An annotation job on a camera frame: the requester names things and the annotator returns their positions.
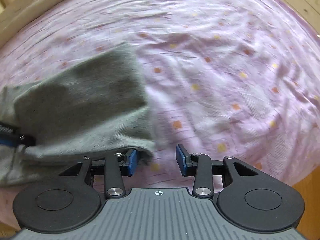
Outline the grey speckled pants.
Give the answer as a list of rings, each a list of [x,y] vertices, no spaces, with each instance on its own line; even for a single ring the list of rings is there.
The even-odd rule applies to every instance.
[[[151,111],[133,48],[122,43],[47,79],[1,90],[1,121],[36,139],[1,147],[1,185],[37,181],[83,157],[152,157]]]

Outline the pink patterned bed sheet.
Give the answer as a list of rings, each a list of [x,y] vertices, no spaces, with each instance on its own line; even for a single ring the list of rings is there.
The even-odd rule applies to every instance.
[[[319,45],[275,0],[65,0],[1,49],[1,85],[126,41],[152,108],[154,159],[128,187],[190,186],[176,144],[293,185],[319,166]]]

